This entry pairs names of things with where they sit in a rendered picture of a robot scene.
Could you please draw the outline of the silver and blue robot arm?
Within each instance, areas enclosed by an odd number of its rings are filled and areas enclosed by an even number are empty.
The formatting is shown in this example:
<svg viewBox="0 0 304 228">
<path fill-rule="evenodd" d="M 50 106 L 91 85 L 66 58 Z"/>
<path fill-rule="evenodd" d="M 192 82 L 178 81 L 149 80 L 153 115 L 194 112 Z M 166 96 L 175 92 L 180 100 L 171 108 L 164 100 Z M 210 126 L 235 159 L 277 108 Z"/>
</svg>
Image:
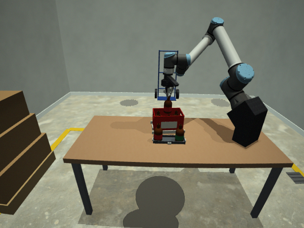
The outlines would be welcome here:
<svg viewBox="0 0 304 228">
<path fill-rule="evenodd" d="M 253 79 L 254 70 L 250 65 L 241 62 L 228 34 L 223 26 L 224 20 L 215 17 L 211 20 L 203 40 L 189 54 L 164 54 L 163 72 L 166 74 L 175 74 L 183 76 L 191 64 L 199 57 L 199 55 L 211 45 L 216 39 L 218 46 L 224 56 L 229 67 L 229 76 L 220 83 L 220 88 L 230 101 L 231 109 L 240 105 L 245 100 L 251 99 L 243 88 Z M 176 70 L 174 70 L 174 66 Z"/>
</svg>

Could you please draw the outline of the dark red crate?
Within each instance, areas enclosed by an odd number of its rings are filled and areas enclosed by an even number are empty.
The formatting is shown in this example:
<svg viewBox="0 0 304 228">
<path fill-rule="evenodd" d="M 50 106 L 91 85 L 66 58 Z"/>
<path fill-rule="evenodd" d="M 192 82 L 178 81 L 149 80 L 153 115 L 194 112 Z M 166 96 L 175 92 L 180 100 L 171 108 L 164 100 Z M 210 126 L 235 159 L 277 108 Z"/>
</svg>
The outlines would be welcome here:
<svg viewBox="0 0 304 228">
<path fill-rule="evenodd" d="M 155 116 L 157 111 L 160 111 L 161 116 Z M 179 116 L 173 116 L 175 111 L 178 111 Z M 170 116 L 168 116 L 170 115 Z M 165 130 L 177 130 L 179 128 L 179 124 L 184 124 L 184 119 L 182 113 L 178 108 L 172 108 L 170 114 L 164 113 L 164 108 L 153 108 L 152 109 L 152 124 L 153 130 L 157 127 L 157 124 L 160 124 L 160 127 L 163 131 Z"/>
</svg>

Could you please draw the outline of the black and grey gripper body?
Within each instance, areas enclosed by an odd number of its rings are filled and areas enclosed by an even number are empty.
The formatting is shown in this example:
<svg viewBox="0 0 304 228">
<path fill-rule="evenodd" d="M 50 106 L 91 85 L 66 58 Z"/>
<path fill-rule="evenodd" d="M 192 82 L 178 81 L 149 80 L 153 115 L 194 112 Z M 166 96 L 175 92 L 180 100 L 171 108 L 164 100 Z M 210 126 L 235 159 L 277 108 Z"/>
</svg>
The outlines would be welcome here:
<svg viewBox="0 0 304 228">
<path fill-rule="evenodd" d="M 167 79 L 167 76 L 172 76 L 173 74 L 165 74 L 164 75 L 164 79 L 161 80 L 161 86 L 165 87 L 168 84 L 168 87 L 172 87 L 173 84 Z"/>
</svg>

